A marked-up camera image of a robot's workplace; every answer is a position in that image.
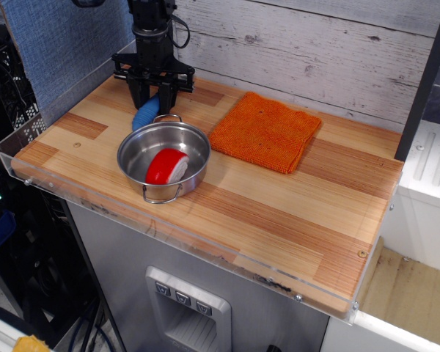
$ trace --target black robot mount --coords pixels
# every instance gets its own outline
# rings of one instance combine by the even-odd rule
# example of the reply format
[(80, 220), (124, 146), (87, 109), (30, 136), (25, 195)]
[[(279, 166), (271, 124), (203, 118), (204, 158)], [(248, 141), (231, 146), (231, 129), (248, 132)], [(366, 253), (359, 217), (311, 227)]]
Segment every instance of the black robot mount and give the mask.
[[(79, 7), (100, 6), (105, 0), (72, 0)], [(185, 48), (190, 40), (188, 25), (173, 12), (175, 0), (128, 0), (133, 16), (136, 53), (114, 54), (114, 77), (126, 80), (137, 109), (150, 99), (150, 86), (158, 87), (159, 114), (168, 114), (176, 104), (177, 92), (194, 91), (194, 72), (174, 56), (174, 47)], [(173, 39), (173, 22), (185, 26), (186, 42)]]

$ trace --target stainless steel pot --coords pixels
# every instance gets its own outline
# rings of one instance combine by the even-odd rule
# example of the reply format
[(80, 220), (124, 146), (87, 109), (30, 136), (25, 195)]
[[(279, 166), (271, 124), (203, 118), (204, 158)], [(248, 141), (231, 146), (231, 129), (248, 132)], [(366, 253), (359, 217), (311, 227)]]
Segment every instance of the stainless steel pot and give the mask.
[[(162, 117), (176, 117), (179, 122), (155, 122)], [(187, 194), (202, 182), (210, 157), (210, 142), (201, 130), (184, 123), (178, 115), (161, 115), (153, 121), (132, 132), (122, 141), (117, 151), (117, 163), (133, 189), (142, 194), (146, 202), (164, 204)], [(145, 183), (148, 166), (155, 155), (164, 148), (178, 149), (189, 156), (186, 173), (176, 183)]]

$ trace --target white wooden wall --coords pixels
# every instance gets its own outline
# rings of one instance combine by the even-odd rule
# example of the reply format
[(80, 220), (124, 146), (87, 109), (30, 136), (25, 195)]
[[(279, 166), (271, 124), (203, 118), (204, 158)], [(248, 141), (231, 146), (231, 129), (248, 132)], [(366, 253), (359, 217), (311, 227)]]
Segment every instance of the white wooden wall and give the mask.
[(191, 30), (179, 59), (197, 76), (399, 132), (440, 22), (440, 0), (177, 5)]

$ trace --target wooden cutting board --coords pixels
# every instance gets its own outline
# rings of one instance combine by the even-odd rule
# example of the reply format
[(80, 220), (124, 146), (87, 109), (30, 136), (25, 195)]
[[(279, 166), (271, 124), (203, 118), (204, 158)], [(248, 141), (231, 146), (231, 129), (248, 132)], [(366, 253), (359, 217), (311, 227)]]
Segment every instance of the wooden cutting board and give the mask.
[[(197, 79), (172, 113), (208, 135), (243, 94)], [(110, 78), (16, 155), (25, 163), (13, 167), (61, 197), (345, 317), (403, 167), (393, 159), (400, 135), (303, 110), (323, 125), (294, 173), (213, 151), (198, 188), (151, 205), (117, 165), (136, 110), (127, 84)]]

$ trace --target button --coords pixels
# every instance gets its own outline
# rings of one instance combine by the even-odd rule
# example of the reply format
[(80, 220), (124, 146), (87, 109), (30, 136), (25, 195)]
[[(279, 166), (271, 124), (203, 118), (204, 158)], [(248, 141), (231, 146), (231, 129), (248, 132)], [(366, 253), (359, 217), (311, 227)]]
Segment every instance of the button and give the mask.
[(201, 312), (202, 314), (208, 315), (208, 316), (212, 315), (212, 308), (209, 307), (207, 304), (196, 301), (196, 307), (197, 307), (197, 310), (199, 312)]
[(169, 287), (168, 286), (165, 286), (165, 285), (163, 285), (163, 284), (161, 284), (159, 282), (155, 282), (155, 285), (156, 285), (156, 290), (159, 293), (161, 293), (162, 295), (168, 296), (168, 297), (171, 296), (171, 292), (169, 291)]
[(189, 296), (186, 296), (184, 293), (176, 291), (176, 299), (179, 303), (182, 303), (185, 306), (191, 305), (191, 299), (189, 298)]

